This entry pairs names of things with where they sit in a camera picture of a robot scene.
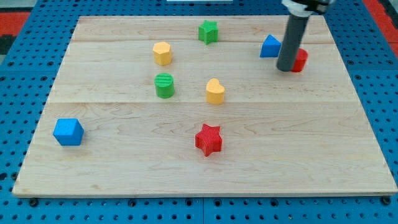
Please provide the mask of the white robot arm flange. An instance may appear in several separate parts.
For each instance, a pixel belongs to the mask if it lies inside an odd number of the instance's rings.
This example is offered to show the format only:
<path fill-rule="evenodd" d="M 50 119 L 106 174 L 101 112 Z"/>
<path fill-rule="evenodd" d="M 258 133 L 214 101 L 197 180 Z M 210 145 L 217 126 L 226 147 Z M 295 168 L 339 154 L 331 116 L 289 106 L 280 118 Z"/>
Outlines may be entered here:
<path fill-rule="evenodd" d="M 282 0 L 288 11 L 297 17 L 309 17 L 313 13 L 325 14 L 336 4 L 336 0 Z"/>

